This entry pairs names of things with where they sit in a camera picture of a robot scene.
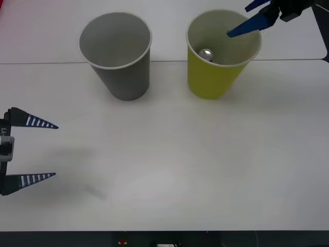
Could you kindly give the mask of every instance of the white table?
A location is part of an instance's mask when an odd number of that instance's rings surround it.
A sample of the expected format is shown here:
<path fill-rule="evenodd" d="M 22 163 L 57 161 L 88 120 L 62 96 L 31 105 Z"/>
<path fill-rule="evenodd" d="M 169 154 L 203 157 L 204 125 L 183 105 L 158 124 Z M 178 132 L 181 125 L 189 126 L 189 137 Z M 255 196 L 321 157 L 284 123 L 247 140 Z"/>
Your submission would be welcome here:
<path fill-rule="evenodd" d="M 153 62 L 140 99 L 112 97 L 87 64 L 0 65 L 14 128 L 8 174 L 56 172 L 0 198 L 0 231 L 329 230 L 329 70 L 253 61 L 220 100 L 186 62 Z"/>
<path fill-rule="evenodd" d="M 197 15 L 230 9 L 247 17 L 251 0 L 5 0 L 0 10 L 0 63 L 83 62 L 77 42 L 93 18 L 128 11 L 145 19 L 153 31 L 153 61 L 187 59 L 185 31 Z M 289 23 L 266 30 L 257 60 L 322 59 L 322 36 L 311 9 Z"/>

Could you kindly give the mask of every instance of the metal ball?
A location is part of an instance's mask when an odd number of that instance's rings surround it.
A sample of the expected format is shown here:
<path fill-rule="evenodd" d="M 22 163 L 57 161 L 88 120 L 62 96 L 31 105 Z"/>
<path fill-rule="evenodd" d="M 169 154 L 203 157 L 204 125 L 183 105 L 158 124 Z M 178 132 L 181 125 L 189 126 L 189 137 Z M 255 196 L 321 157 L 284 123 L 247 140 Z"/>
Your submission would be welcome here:
<path fill-rule="evenodd" d="M 214 53 L 212 53 L 210 49 L 202 49 L 199 51 L 198 55 L 209 62 L 214 58 Z"/>

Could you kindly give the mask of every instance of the yellow paper cup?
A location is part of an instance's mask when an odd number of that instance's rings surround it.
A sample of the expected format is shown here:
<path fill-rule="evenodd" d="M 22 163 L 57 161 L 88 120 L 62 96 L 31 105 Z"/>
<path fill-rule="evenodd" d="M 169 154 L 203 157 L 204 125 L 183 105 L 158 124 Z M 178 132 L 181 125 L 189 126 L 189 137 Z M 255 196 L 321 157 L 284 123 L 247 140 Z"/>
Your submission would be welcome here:
<path fill-rule="evenodd" d="M 258 54 L 262 37 L 258 31 L 229 38 L 227 32 L 247 18 L 229 10 L 212 10 L 195 18 L 186 31 L 188 44 L 188 83 L 190 90 L 205 99 L 221 97 L 244 67 Z M 198 55 L 210 49 L 209 62 Z"/>

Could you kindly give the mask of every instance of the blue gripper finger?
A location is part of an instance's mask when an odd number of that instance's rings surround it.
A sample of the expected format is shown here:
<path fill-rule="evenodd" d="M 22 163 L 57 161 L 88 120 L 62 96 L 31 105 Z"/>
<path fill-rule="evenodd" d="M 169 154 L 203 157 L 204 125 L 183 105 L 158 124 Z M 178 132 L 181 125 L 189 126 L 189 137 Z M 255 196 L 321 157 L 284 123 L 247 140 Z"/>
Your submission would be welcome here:
<path fill-rule="evenodd" d="M 249 33 L 255 30 L 263 30 L 272 26 L 267 17 L 261 13 L 254 15 L 252 18 L 246 20 L 241 25 L 227 33 L 228 37 L 233 38 L 245 33 Z"/>

